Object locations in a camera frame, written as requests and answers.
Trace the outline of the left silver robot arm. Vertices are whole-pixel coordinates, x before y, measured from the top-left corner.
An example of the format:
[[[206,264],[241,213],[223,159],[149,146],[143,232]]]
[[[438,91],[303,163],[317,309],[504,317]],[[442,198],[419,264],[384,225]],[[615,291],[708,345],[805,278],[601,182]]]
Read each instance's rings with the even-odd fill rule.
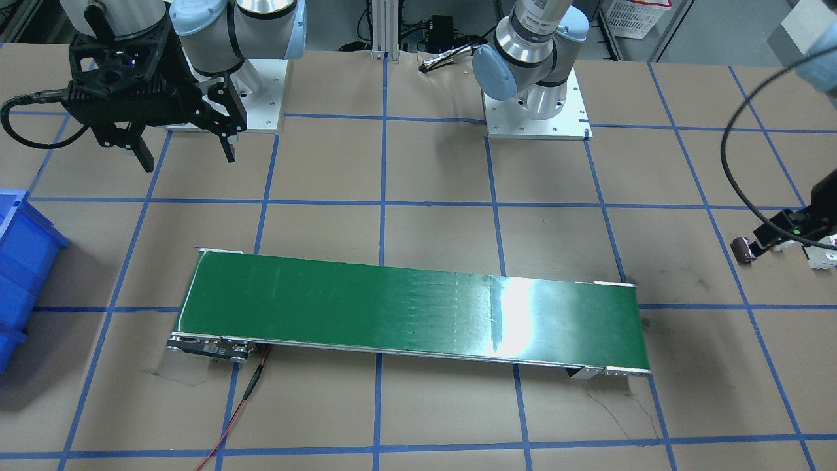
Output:
[[[491,31],[487,43],[473,52],[473,74],[485,95],[506,101],[532,86],[549,88],[565,83],[576,60],[570,44],[581,44],[588,35],[584,16],[570,13],[571,5],[569,1],[515,2],[510,14]],[[751,203],[730,170],[728,140],[742,111],[769,84],[790,71],[796,71],[819,92],[835,96],[835,27],[822,33],[801,59],[770,75],[746,95],[721,135],[720,163],[730,187],[761,220],[753,232],[754,242],[739,237],[730,244],[742,264],[788,241],[804,247],[835,249],[827,241],[835,234],[835,172],[813,186],[810,204],[801,211],[784,209],[774,217],[766,217]]]

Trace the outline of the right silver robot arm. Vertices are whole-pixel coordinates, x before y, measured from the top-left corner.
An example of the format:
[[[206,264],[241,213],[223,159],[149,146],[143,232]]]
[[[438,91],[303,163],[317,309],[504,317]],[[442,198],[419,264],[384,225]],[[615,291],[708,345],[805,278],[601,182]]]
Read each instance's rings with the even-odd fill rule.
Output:
[[[305,50],[302,1],[63,1],[75,28],[61,105],[102,147],[155,160],[149,126],[191,124],[218,137],[233,163],[248,129],[246,97],[259,92],[254,60]]]

